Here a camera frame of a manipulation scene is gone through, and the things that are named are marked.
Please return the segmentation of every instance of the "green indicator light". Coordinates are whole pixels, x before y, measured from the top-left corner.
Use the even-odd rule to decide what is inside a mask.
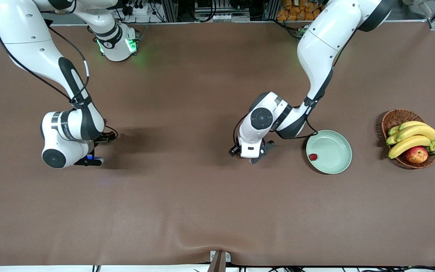
[[[130,50],[130,52],[135,52],[135,42],[134,41],[132,41],[132,40],[127,40],[127,39],[125,39],[125,42],[126,42],[126,44],[127,44],[127,46],[128,46],[128,50]]]
[[[102,48],[102,45],[100,44],[100,41],[97,40],[97,43],[98,43],[98,46],[100,47],[100,52],[102,52],[102,54],[103,54],[103,48]]]

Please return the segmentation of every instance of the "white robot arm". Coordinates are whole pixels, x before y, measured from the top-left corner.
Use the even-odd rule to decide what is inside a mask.
[[[123,28],[116,24],[109,11],[97,8],[115,5],[115,0],[88,0],[91,6],[85,2],[0,0],[0,41],[12,61],[38,77],[46,77],[62,85],[73,107],[72,110],[47,113],[41,123],[41,133],[45,139],[42,158],[53,168],[77,163],[101,165],[102,159],[95,159],[92,155],[87,158],[87,155],[93,152],[95,140],[109,135],[103,133],[103,117],[93,104],[74,65],[55,47],[41,11],[74,11],[86,17],[95,33],[106,31],[96,34],[99,39],[114,37],[114,46],[105,52],[110,60],[124,60],[131,55],[130,49],[124,45]],[[89,11],[99,15],[88,15],[86,12]]]
[[[333,60],[355,31],[371,31],[390,14],[391,0],[330,0],[298,43],[298,60],[310,81],[310,91],[298,108],[273,92],[262,93],[249,108],[230,155],[256,163],[273,147],[263,138],[275,131],[293,139],[302,131],[333,74]]]

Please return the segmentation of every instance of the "yellow banana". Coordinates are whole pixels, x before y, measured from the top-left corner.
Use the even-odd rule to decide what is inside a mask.
[[[395,140],[400,142],[414,135],[426,136],[429,140],[435,141],[435,129],[425,125],[413,125],[399,131]]]
[[[391,128],[389,130],[389,136],[392,136],[392,135],[396,134],[397,132],[399,132],[399,127],[400,126],[394,126],[393,128]]]
[[[404,141],[398,142],[390,151],[389,158],[397,158],[400,154],[404,153],[409,148],[415,146],[431,146],[432,143],[426,136],[416,135],[406,138]]]
[[[396,137],[397,137],[397,134],[393,134],[392,136],[389,136],[387,138],[387,140],[385,141],[385,144],[387,144],[388,146],[397,144],[397,141],[395,139]]]
[[[404,124],[401,124],[401,125],[399,126],[399,130],[405,129],[406,127],[409,127],[409,126],[415,126],[415,125],[425,125],[425,126],[429,126],[428,124],[423,123],[423,122],[419,122],[419,121],[409,121],[409,122],[405,122]]]

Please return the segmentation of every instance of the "red apple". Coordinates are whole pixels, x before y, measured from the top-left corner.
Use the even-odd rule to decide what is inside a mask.
[[[313,153],[313,154],[310,154],[310,155],[309,155],[309,158],[310,158],[311,161],[316,161],[316,159],[318,158],[318,155],[316,155],[315,153]]]
[[[428,151],[422,146],[416,146],[406,151],[406,160],[412,162],[413,164],[425,162],[428,157]]]

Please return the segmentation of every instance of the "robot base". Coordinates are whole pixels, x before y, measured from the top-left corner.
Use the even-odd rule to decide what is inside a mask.
[[[122,31],[125,32],[124,38],[117,42],[114,48],[106,48],[104,46],[105,43],[102,45],[100,41],[97,40],[102,56],[107,57],[113,62],[122,62],[130,56],[136,56],[139,48],[140,31],[126,25],[121,25],[121,27]]]

